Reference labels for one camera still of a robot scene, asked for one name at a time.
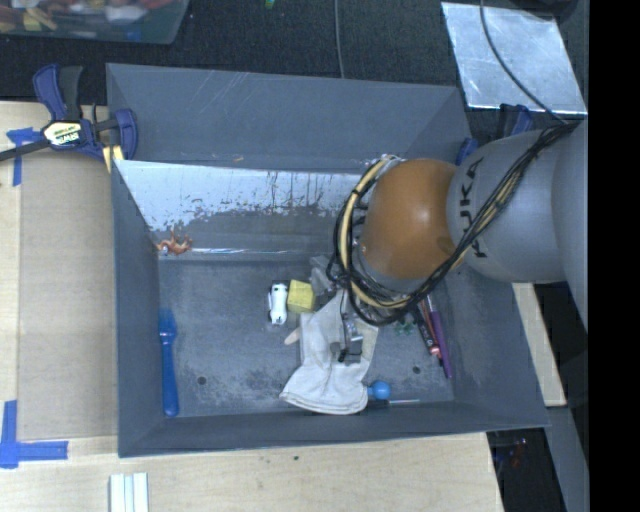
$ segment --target wooden table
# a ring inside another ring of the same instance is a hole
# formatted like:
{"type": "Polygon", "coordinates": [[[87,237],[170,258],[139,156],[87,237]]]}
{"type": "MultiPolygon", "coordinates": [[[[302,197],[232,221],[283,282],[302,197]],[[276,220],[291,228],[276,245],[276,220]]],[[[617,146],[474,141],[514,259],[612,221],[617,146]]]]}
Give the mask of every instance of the wooden table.
{"type": "MultiPolygon", "coordinates": [[[[5,137],[8,129],[39,128],[47,121],[48,114],[39,104],[0,102],[0,150],[11,147],[5,137]]],[[[37,159],[25,159],[24,179],[29,179],[29,169],[34,166],[55,167],[63,160],[65,165],[81,161],[52,152],[37,159]]],[[[0,225],[4,240],[0,251],[0,401],[19,396],[18,372],[21,375],[29,372],[29,368],[18,368],[19,359],[34,360],[25,359],[24,354],[18,357],[20,335],[25,335],[21,332],[24,326],[20,324],[19,312],[21,188],[12,186],[12,174],[13,162],[0,164],[0,225]]],[[[56,217],[60,212],[51,211],[50,215],[49,221],[54,219],[64,224],[65,219],[56,217]]],[[[62,236],[72,235],[63,232],[62,236]]],[[[22,250],[29,247],[28,240],[23,238],[22,243],[22,250]]],[[[518,285],[515,291],[545,402],[564,405],[566,401],[533,288],[518,285]]],[[[64,296],[61,295],[60,300],[65,300],[64,296]]],[[[56,354],[50,351],[47,355],[44,351],[45,363],[47,357],[55,358],[56,354]]],[[[87,400],[87,389],[91,386],[87,372],[80,370],[96,362],[87,354],[74,357],[72,352],[66,357],[65,369],[58,371],[55,382],[54,376],[43,370],[32,380],[20,379],[20,382],[27,382],[25,386],[37,382],[45,389],[50,385],[52,390],[66,386],[65,403],[77,402],[79,407],[112,407],[111,391],[94,401],[87,400]]],[[[28,389],[20,391],[20,396],[30,396],[28,389]]],[[[38,415],[37,400],[18,403],[19,414],[20,410],[28,410],[30,417],[38,415]]],[[[86,416],[95,418],[95,411],[89,409],[86,416]]],[[[44,427],[47,421],[54,423],[50,413],[41,416],[44,427]]],[[[96,427],[95,422],[82,425],[88,429],[85,433],[68,438],[69,459],[66,461],[23,462],[17,470],[0,470],[0,508],[6,511],[104,511],[108,509],[111,474],[146,472],[152,511],[503,510],[484,434],[119,459],[116,436],[110,432],[115,422],[112,417],[108,419],[101,428],[96,427]]],[[[82,422],[82,415],[73,421],[82,422]]]]}

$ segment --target white cloth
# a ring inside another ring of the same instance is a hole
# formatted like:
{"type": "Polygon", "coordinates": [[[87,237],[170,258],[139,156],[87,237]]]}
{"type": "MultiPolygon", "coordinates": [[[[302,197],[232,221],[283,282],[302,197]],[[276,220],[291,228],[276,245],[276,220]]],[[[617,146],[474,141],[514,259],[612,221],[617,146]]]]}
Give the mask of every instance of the white cloth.
{"type": "Polygon", "coordinates": [[[366,407],[367,388],[362,379],[373,357],[378,328],[356,319],[355,325],[363,336],[360,362],[339,363],[330,345],[343,341],[343,293],[340,290],[320,311],[300,315],[302,365],[280,393],[281,400],[325,414],[354,414],[366,407]]]}

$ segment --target white object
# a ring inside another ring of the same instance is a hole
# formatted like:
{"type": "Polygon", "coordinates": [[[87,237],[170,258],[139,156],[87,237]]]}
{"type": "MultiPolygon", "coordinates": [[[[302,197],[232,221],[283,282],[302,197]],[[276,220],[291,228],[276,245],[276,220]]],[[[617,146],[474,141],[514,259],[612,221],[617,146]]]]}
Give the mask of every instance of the white object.
{"type": "Polygon", "coordinates": [[[69,11],[71,11],[74,14],[82,14],[82,15],[88,15],[88,14],[102,14],[102,9],[103,8],[93,8],[90,7],[89,5],[87,5],[86,0],[78,0],[75,4],[71,4],[69,6],[69,11]]]}
{"type": "Polygon", "coordinates": [[[287,321],[287,296],[289,289],[285,283],[274,283],[269,292],[269,317],[274,325],[282,325],[287,321]]]}
{"type": "Polygon", "coordinates": [[[111,475],[109,512],[149,512],[147,473],[111,475]]]}
{"type": "Polygon", "coordinates": [[[38,7],[40,0],[11,0],[11,7],[14,9],[31,9],[38,7]]]}
{"type": "Polygon", "coordinates": [[[104,16],[109,23],[126,25],[138,21],[145,14],[147,9],[139,7],[137,5],[123,5],[121,7],[114,7],[107,5],[104,8],[104,16]]]}
{"type": "Polygon", "coordinates": [[[343,337],[340,304],[344,290],[316,313],[300,315],[302,365],[294,372],[280,399],[325,414],[354,414],[367,406],[367,387],[362,379],[373,357],[378,328],[355,320],[362,334],[359,363],[339,363],[330,345],[343,337]]]}

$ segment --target yellow label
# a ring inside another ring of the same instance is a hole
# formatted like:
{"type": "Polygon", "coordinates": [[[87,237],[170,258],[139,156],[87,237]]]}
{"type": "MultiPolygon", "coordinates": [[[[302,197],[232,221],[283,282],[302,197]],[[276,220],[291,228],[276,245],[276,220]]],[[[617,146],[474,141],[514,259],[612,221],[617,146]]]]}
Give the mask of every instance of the yellow label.
{"type": "Polygon", "coordinates": [[[44,136],[54,146],[64,146],[80,139],[82,126],[79,123],[53,123],[44,130],[44,136]]]}

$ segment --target gray bin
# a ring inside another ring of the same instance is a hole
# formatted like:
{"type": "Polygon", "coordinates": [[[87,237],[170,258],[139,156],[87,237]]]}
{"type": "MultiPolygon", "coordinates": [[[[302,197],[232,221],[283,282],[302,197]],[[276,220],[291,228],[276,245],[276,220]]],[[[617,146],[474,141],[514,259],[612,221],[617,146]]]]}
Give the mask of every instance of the gray bin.
{"type": "Polygon", "coordinates": [[[414,330],[380,331],[367,382],[408,405],[352,416],[278,400],[299,364],[271,326],[273,280],[308,279],[342,200],[383,153],[453,161],[457,89],[109,65],[109,107],[136,113],[136,159],[112,172],[119,454],[373,441],[547,425],[511,286],[471,268],[434,298],[453,378],[414,330]],[[194,250],[159,254],[170,228],[194,250]],[[181,412],[162,409],[158,308],[178,323],[181,412]]]}

